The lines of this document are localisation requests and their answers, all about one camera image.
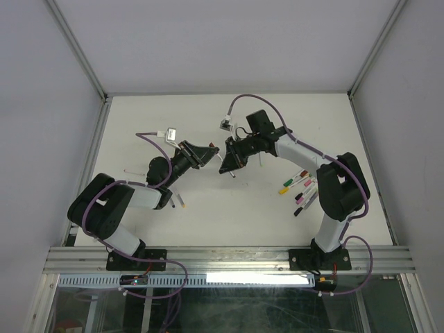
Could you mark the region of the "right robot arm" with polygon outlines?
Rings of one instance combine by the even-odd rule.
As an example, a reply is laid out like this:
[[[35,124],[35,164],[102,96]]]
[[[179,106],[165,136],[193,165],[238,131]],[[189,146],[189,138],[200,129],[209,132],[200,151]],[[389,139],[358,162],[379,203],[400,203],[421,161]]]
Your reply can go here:
[[[220,174],[242,169],[248,158],[269,153],[293,162],[317,180],[318,199],[324,211],[320,229],[313,239],[311,263],[327,268],[335,260],[347,224],[360,209],[368,211],[370,191],[358,159],[352,153],[332,157],[296,139],[285,126],[276,128],[264,110],[246,117],[251,134],[243,139],[225,140],[225,157]]]

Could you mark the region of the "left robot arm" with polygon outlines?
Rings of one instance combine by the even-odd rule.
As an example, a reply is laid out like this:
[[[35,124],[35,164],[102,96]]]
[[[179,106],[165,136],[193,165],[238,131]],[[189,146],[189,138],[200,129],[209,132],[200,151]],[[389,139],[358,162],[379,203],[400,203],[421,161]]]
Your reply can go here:
[[[195,146],[184,140],[172,157],[166,153],[148,164],[146,182],[115,180],[100,173],[70,205],[67,218],[83,232],[114,252],[130,269],[145,262],[145,243],[129,232],[121,220],[129,207],[161,210],[170,201],[169,187],[190,169],[204,167],[219,153],[216,146]]]

